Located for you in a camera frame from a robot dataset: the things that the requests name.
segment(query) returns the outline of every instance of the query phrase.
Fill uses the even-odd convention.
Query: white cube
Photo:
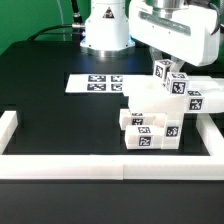
[[[125,143],[127,149],[160,149],[163,128],[154,125],[127,126]]]
[[[188,113],[198,113],[203,110],[204,97],[198,90],[188,90],[189,101],[187,104]]]
[[[155,61],[153,77],[161,83],[166,82],[167,72],[173,62],[169,59]]]
[[[168,72],[165,88],[170,95],[184,96],[187,93],[189,78],[184,72]]]

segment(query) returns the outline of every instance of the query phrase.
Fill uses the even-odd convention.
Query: black tabletop
[[[183,70],[213,77],[222,77],[224,71],[219,62],[203,68],[185,65]],[[128,57],[102,59],[80,53],[72,42],[13,44],[0,56],[0,112],[16,110],[19,118],[5,154],[150,154],[125,147],[118,116],[128,99],[122,94],[65,94],[71,73],[150,75],[152,64],[145,47]],[[221,130],[222,114],[214,120]],[[195,116],[185,117],[180,149],[166,153],[208,155]],[[3,224],[224,220],[221,181],[1,180],[0,201]]]
[[[214,66],[199,70],[186,65],[183,70],[214,76]],[[185,116],[179,150],[128,151],[119,127],[120,109],[128,108],[128,98],[66,94],[70,74],[151,75],[152,61],[147,47],[129,56],[99,58],[81,53],[73,42],[13,44],[0,57],[0,111],[16,110],[19,119],[5,154],[207,155],[195,115]]]

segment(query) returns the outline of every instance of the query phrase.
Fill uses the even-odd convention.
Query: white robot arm
[[[195,66],[213,63],[219,52],[216,10],[184,0],[132,0],[133,38]]]

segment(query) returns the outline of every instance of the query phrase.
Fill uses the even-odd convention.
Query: white block
[[[224,156],[224,139],[209,114],[199,114],[197,130],[211,156]]]
[[[129,109],[120,110],[119,124],[121,130],[125,130],[127,125],[156,125],[164,127],[164,113],[131,113]]]
[[[224,89],[224,79],[213,79],[214,82],[216,82],[220,88]]]
[[[200,93],[204,97],[202,113],[224,112],[224,90],[201,90]]]
[[[189,89],[208,90],[221,88],[210,76],[188,76],[188,78]]]
[[[183,126],[184,114],[169,114],[167,118],[178,118],[177,120],[166,119],[164,128],[164,139],[161,149],[178,149]]]
[[[162,86],[152,75],[125,75],[123,80],[124,96],[144,96],[147,92],[161,92]]]
[[[127,126],[125,143],[127,149],[160,149],[163,128],[153,125]]]
[[[202,96],[200,90],[188,90],[188,102],[186,104],[187,113],[200,113],[203,111],[204,97]]]
[[[171,95],[186,95],[189,78],[183,72],[168,72],[165,88]]]
[[[169,59],[155,61],[153,78],[158,80],[160,83],[165,83],[167,78],[167,72],[173,62]]]
[[[160,95],[146,95],[142,97],[130,96],[128,106],[131,111],[142,113],[184,113],[185,97],[172,96],[161,93]]]
[[[0,154],[2,154],[18,125],[16,111],[6,111],[0,118]]]

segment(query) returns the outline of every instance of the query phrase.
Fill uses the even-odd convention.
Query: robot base
[[[108,50],[93,49],[86,44],[85,39],[84,39],[81,42],[80,47],[81,47],[82,53],[86,53],[86,54],[90,54],[90,55],[94,55],[94,56],[98,56],[98,57],[120,57],[120,56],[130,55],[130,54],[134,53],[135,42],[132,40],[129,40],[129,45],[126,48],[121,49],[121,50],[108,51]]]

